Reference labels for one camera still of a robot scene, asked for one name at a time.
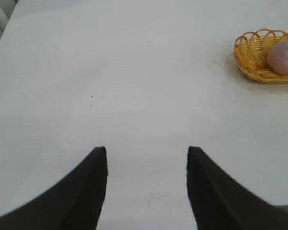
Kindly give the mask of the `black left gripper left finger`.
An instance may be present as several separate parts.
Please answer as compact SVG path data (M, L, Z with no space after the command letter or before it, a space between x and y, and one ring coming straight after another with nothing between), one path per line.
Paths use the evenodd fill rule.
M96 147L46 192L1 216L0 230L94 230L107 180L107 151Z

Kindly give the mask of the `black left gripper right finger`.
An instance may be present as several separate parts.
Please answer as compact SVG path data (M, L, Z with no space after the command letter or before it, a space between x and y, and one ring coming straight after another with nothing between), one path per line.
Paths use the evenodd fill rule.
M200 147L188 149L186 186L200 230L288 230L288 206L273 206L247 190Z

